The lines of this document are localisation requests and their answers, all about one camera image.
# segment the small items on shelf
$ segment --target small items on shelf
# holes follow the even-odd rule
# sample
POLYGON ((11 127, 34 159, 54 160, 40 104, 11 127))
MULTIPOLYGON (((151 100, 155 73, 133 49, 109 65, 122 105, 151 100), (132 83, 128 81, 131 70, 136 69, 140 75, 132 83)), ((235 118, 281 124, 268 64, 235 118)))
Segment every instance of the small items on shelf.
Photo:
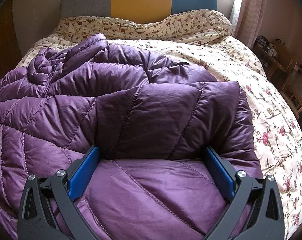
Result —
POLYGON ((268 53, 271 57, 278 57, 278 52, 276 48, 273 47, 273 44, 269 42, 264 36, 258 36, 256 39, 256 45, 268 53))
POLYGON ((278 59, 276 57, 270 56, 268 51, 264 50, 263 48, 261 48, 261 46, 259 46, 258 42, 255 43, 252 48, 252 51, 256 54, 262 66, 264 67, 267 79, 269 81, 277 68, 279 68, 283 72, 286 72, 287 69, 284 68, 280 64, 280 62, 278 62, 278 59))

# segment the pink curtain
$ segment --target pink curtain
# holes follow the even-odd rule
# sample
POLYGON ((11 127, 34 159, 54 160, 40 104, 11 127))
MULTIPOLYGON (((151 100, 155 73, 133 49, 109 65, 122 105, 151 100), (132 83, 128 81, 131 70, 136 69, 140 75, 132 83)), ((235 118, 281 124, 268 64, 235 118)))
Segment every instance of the pink curtain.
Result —
POLYGON ((233 36, 252 48, 258 36, 267 0, 235 0, 230 21, 233 36))

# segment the floral duvet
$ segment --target floral duvet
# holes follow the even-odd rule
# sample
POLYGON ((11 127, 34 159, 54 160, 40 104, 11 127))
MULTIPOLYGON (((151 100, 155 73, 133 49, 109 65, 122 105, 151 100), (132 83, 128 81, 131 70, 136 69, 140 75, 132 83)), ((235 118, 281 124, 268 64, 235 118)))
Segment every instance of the floral duvet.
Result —
POLYGON ((202 65, 219 82, 238 81, 252 111, 262 172, 274 175, 279 186, 288 239, 302 222, 302 133, 258 58, 232 37, 224 15, 195 10, 142 25, 106 17, 65 18, 52 34, 33 45, 17 67, 28 64, 45 47, 62 50, 95 33, 103 33, 109 43, 139 46, 202 65))

